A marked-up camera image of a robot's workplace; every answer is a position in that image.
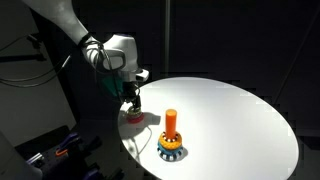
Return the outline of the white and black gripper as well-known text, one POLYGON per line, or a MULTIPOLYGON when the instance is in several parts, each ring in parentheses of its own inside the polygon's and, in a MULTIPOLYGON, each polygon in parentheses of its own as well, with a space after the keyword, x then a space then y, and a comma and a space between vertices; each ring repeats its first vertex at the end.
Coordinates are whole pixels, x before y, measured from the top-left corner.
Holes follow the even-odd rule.
MULTIPOLYGON (((111 73, 109 88, 116 96, 126 96, 128 92, 136 94, 135 90, 128 91, 125 86, 135 86, 138 82, 145 82, 149 78, 149 71, 138 65, 138 51, 136 40, 130 35, 114 34, 109 40, 100 45, 103 55, 102 69, 111 73)), ((141 112, 141 99, 137 95, 127 102, 127 115, 133 111, 141 112)))

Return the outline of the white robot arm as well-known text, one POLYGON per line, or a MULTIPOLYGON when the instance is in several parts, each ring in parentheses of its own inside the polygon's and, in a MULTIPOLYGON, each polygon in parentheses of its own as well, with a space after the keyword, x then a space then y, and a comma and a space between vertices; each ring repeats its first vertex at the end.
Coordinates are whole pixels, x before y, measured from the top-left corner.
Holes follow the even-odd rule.
POLYGON ((111 73, 111 83, 121 102, 131 103, 129 116, 142 114, 138 82, 149 72, 138 66, 136 41, 132 36, 114 34, 102 43, 84 27, 75 15, 72 0, 22 0, 28 7, 63 30, 79 46, 85 60, 98 73, 111 73))

